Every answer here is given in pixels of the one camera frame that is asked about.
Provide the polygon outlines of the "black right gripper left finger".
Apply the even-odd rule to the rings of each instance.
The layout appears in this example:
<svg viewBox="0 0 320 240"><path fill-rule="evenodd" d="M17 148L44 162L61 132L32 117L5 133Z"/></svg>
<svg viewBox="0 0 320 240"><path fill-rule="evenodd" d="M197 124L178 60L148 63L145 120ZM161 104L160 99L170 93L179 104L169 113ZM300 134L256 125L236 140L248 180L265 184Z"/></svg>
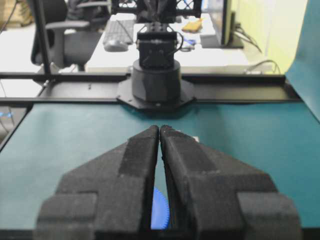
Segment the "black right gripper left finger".
<svg viewBox="0 0 320 240"><path fill-rule="evenodd" d="M121 145L64 173L41 205L37 240L93 240L134 235L151 228L159 128L155 125Z"/></svg>

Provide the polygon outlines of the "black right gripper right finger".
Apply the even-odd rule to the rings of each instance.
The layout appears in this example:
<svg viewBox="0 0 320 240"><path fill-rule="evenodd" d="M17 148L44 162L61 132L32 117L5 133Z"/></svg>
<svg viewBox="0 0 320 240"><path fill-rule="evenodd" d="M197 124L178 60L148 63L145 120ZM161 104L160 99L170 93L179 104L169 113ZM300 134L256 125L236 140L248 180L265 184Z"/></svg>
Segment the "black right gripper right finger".
<svg viewBox="0 0 320 240"><path fill-rule="evenodd" d="M177 225L198 240L300 240L300 216L270 175L164 125L160 142Z"/></svg>

